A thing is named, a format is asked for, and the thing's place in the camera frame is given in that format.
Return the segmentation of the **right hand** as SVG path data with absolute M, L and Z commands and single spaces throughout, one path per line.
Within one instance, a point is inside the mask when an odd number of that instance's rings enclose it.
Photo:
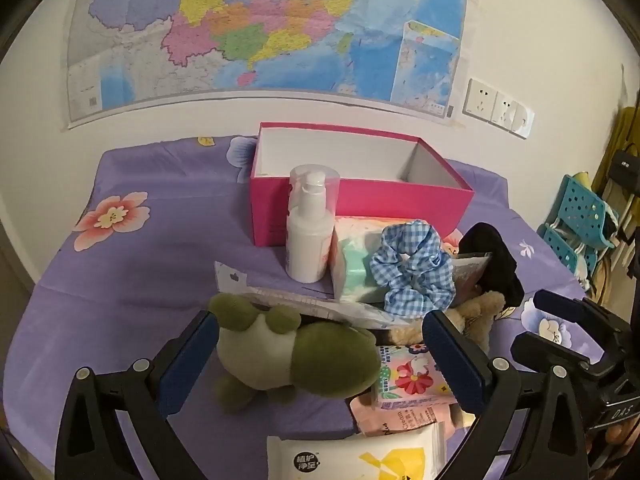
M 638 435 L 638 416 L 588 434 L 587 452 L 590 463 L 601 456 L 605 456 L 606 460 L 617 460 L 626 456 L 634 446 Z

